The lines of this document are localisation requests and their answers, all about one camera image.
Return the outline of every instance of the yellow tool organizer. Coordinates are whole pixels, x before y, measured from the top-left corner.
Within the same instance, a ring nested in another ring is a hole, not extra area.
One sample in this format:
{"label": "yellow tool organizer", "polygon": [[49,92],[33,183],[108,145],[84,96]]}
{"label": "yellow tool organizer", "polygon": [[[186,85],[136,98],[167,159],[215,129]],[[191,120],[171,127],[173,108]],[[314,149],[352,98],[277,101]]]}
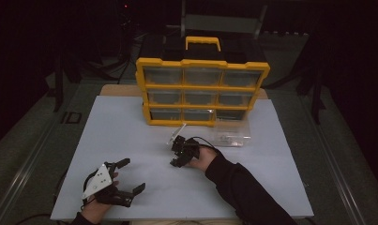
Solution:
{"label": "yellow tool organizer", "polygon": [[161,36],[144,40],[136,81],[147,123],[213,127],[217,118],[245,119],[270,69],[257,43],[216,37],[183,41]]}

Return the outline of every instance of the black sleeve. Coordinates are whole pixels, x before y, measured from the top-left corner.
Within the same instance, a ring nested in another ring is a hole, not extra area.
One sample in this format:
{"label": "black sleeve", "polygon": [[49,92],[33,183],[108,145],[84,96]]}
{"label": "black sleeve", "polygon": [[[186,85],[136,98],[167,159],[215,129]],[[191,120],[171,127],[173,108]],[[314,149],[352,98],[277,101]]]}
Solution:
{"label": "black sleeve", "polygon": [[69,225],[95,225],[89,222],[81,213],[77,213],[77,217],[72,220]]}
{"label": "black sleeve", "polygon": [[218,155],[205,172],[216,184],[220,196],[239,218],[256,225],[291,225],[295,221],[267,193],[253,175],[239,163]]}

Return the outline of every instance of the table surface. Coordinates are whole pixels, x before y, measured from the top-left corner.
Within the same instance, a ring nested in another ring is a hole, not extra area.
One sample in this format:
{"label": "table surface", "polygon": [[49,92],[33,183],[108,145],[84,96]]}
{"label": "table surface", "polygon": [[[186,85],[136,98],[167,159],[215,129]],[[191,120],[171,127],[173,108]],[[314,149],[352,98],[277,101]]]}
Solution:
{"label": "table surface", "polygon": [[[134,86],[106,85],[102,95]],[[169,164],[166,144],[176,127],[148,126],[141,97],[97,97],[89,115],[51,219],[70,220],[82,204],[83,180],[104,161],[130,158],[119,170],[119,189],[131,191],[146,183],[130,208],[113,207],[105,219],[231,219],[234,209],[212,182],[192,168]],[[249,114],[251,141],[244,147],[219,147],[232,162],[247,167],[270,195],[294,218],[313,215],[294,159],[271,100],[258,99]],[[210,140],[211,127],[188,126],[184,137]]]}

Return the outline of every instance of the organizer handle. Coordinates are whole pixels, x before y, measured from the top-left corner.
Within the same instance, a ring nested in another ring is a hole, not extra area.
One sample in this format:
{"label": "organizer handle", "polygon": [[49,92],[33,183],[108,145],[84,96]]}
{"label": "organizer handle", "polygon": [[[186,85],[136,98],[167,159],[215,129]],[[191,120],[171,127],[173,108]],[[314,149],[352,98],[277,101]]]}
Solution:
{"label": "organizer handle", "polygon": [[190,43],[216,44],[218,47],[218,52],[220,52],[220,44],[217,37],[186,37],[186,50],[189,49]]}

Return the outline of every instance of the robotic hand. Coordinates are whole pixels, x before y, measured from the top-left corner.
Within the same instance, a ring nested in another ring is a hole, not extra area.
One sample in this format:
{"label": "robotic hand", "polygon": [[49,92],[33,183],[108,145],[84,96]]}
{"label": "robotic hand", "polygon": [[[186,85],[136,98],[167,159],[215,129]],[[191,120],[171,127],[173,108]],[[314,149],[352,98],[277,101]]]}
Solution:
{"label": "robotic hand", "polygon": [[[137,186],[132,192],[118,190],[118,188],[113,185],[115,168],[120,169],[129,163],[129,158],[122,159],[116,163],[104,162],[98,170],[89,174],[83,184],[83,204],[87,204],[87,198],[94,195],[99,203],[130,207],[133,198],[142,193],[145,189],[145,183]],[[93,179],[88,186],[87,183],[90,178]]]}
{"label": "robotic hand", "polygon": [[218,155],[221,155],[220,150],[215,148],[209,142],[207,142],[209,145],[200,144],[199,142],[194,140],[195,138],[201,139],[206,142],[206,140],[200,137],[192,137],[186,140],[184,137],[177,135],[174,138],[174,144],[172,145],[171,150],[174,151],[176,157],[172,158],[171,165],[180,168],[188,164],[192,160],[192,158],[199,158],[201,146],[211,148]]}

